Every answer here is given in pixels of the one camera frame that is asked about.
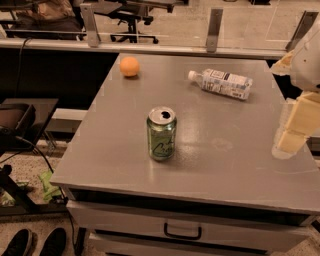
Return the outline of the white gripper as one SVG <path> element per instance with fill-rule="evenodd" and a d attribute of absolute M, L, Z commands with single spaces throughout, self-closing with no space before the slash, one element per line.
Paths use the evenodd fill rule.
<path fill-rule="evenodd" d="M 303 92 L 287 98 L 275 134 L 276 154 L 296 154 L 320 127 L 320 21 L 316 21 L 297 43 L 271 66 L 275 75 L 290 74 L 291 83 Z"/>

